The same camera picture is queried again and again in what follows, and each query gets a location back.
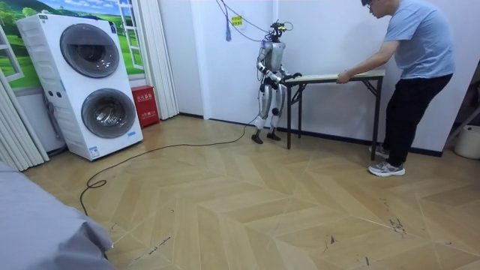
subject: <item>white curtain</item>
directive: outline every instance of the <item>white curtain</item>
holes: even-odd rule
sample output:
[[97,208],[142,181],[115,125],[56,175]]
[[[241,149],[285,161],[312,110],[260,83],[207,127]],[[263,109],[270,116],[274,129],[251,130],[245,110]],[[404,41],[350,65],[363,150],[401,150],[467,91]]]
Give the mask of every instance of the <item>white curtain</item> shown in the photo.
[[157,0],[133,0],[132,4],[146,81],[155,89],[160,118],[168,119],[179,114],[179,106],[160,5]]
[[0,161],[20,171],[48,161],[3,72],[0,81]]

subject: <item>red box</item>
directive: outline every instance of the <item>red box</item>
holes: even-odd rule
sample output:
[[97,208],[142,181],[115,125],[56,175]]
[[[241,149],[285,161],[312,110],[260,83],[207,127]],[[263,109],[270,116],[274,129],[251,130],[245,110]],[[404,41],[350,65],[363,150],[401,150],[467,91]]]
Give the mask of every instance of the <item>red box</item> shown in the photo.
[[132,94],[140,127],[143,129],[148,125],[160,122],[153,87],[148,85],[133,87]]

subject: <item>washing machine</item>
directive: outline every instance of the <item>washing machine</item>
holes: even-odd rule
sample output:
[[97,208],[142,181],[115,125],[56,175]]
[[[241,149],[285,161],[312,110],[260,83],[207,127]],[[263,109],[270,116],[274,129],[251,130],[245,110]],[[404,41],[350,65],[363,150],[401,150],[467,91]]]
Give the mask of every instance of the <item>washing machine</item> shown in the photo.
[[93,161],[143,139],[111,22],[37,14],[16,24],[71,152]]

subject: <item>washing machine door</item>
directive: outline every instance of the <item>washing machine door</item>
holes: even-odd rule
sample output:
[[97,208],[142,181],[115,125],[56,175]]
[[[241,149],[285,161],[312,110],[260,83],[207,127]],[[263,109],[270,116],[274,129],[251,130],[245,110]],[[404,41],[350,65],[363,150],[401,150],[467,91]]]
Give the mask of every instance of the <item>washing machine door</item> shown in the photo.
[[65,61],[78,73],[90,78],[104,78],[119,66],[119,50],[102,29],[80,23],[69,26],[60,38]]
[[136,118],[134,102],[126,94],[111,88],[94,91],[82,105],[83,124],[102,138],[112,139],[126,134]]

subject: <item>herringbone floor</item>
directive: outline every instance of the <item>herringbone floor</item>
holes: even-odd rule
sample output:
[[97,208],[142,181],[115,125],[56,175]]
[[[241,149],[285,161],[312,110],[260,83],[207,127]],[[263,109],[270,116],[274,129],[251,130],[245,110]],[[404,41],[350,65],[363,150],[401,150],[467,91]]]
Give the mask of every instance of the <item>herringbone floor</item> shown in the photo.
[[[101,173],[91,217],[109,231],[118,269],[480,269],[480,163],[412,154],[403,178],[366,172],[368,148],[247,135],[229,145],[167,148]],[[87,179],[175,143],[232,140],[242,126],[175,117],[145,140],[90,163],[61,154],[26,175],[81,209]]]

